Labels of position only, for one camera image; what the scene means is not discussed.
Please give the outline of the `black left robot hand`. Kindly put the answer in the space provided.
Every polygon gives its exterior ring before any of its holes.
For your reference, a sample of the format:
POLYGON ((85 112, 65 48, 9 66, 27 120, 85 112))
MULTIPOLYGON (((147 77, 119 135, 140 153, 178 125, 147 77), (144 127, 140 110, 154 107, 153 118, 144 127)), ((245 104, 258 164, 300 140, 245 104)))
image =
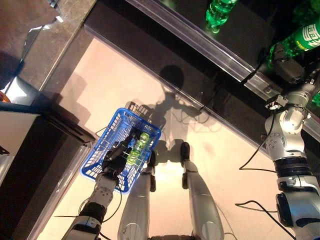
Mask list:
POLYGON ((116 142, 117 145, 106 153, 101 164, 103 173, 118 176, 124 170, 127 158, 132 151, 131 141, 132 137, 128 136, 123 141, 116 142))

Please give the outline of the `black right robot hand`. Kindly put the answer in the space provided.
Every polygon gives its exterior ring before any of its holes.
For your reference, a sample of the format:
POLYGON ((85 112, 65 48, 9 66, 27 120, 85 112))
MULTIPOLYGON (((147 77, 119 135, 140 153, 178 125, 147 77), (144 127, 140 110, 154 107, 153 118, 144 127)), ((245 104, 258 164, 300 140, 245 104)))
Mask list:
POLYGON ((274 45, 271 64, 273 71, 290 84, 297 84, 306 76, 305 69, 286 53, 281 43, 274 45))

